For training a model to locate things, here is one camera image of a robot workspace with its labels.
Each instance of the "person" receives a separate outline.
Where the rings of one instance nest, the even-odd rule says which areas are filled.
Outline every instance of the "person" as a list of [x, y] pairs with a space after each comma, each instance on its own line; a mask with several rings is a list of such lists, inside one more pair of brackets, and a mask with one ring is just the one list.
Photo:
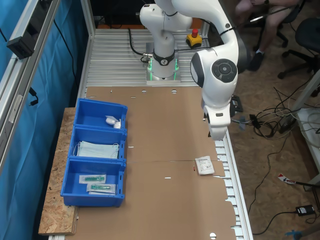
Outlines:
[[[248, 20], [253, 12], [259, 9], [269, 8], [269, 13], [295, 6], [299, 0], [240, 0], [235, 7], [235, 17], [237, 24], [242, 24]], [[265, 27], [262, 33], [259, 49], [255, 52], [249, 67], [249, 71], [257, 71], [265, 57], [265, 51], [277, 35], [278, 26], [290, 14], [294, 7], [267, 16]]]

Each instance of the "blue curtain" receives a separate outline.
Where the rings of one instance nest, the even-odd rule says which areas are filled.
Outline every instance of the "blue curtain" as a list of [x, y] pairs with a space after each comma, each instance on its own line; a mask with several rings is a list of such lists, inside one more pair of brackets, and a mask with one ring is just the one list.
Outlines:
[[[14, 7], [19, 9], [14, 11], [17, 12], [15, 24], [26, 1], [5, 0], [5, 2], [14, 2]], [[2, 9], [1, 12], [12, 14], [4, 7], [0, 9]], [[2, 17], [0, 14], [1, 26], [3, 25]], [[61, 0], [55, 21], [75, 60], [74, 70], [80, 75], [88, 41], [81, 2]], [[1, 29], [4, 34], [9, 35], [14, 27], [8, 26]], [[3, 62], [3, 58], [7, 57], [3, 52], [6, 53], [7, 50], [2, 47], [1, 45], [0, 74], [6, 67], [2, 68], [2, 64], [8, 64], [7, 59]], [[39, 103], [28, 106], [35, 100], [30, 94], [28, 95], [0, 175], [0, 240], [35, 238], [33, 229], [39, 226], [34, 225], [34, 221], [44, 186], [50, 150], [55, 141], [55, 135], [59, 131], [64, 109], [69, 106], [73, 85], [72, 59], [53, 24], [32, 82], [32, 88], [37, 93]]]
[[[0, 28], [7, 41], [10, 39], [27, 2], [28, 0], [0, 0]], [[0, 81], [11, 56], [12, 51], [7, 48], [6, 41], [0, 35]]]

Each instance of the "person's leg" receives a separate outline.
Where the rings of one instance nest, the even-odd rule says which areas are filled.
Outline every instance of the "person's leg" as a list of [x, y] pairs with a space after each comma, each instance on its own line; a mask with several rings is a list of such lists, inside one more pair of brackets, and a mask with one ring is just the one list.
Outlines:
[[[270, 9], [270, 12], [273, 13], [280, 9], [283, 9], [283, 6], [274, 6]], [[286, 9], [275, 14], [272, 14], [266, 18], [264, 31], [262, 33], [261, 43], [259, 49], [256, 51], [249, 67], [249, 71], [257, 71], [265, 56], [265, 50], [269, 47], [273, 39], [277, 35], [278, 26], [281, 22], [290, 14], [291, 9]]]
[[[274, 6], [271, 9], [271, 12], [275, 12], [283, 9], [282, 6]], [[261, 43], [259, 49], [261, 52], [264, 52], [267, 47], [271, 44], [272, 40], [277, 35], [278, 26], [282, 23], [282, 21], [290, 14], [291, 9], [286, 9], [284, 11], [280, 11], [278, 13], [272, 14], [266, 18], [265, 28], [262, 34]]]
[[235, 7], [235, 22], [237, 25], [244, 23], [253, 13], [254, 6], [250, 0], [241, 0]]

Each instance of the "yellow emergency stop housing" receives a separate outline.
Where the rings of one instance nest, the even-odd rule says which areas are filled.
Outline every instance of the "yellow emergency stop housing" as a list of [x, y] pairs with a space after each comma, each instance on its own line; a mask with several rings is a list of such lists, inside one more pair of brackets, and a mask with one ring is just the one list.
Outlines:
[[196, 37], [193, 37], [192, 34], [188, 34], [185, 41], [191, 49], [201, 47], [202, 45], [202, 37], [200, 37], [199, 34], [197, 34]]

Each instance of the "red emergency stop button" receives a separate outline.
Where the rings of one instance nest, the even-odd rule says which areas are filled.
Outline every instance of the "red emergency stop button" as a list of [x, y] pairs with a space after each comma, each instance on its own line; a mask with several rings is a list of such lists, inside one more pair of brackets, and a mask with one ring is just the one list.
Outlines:
[[192, 37], [196, 38], [198, 36], [198, 29], [193, 29], [192, 30]]

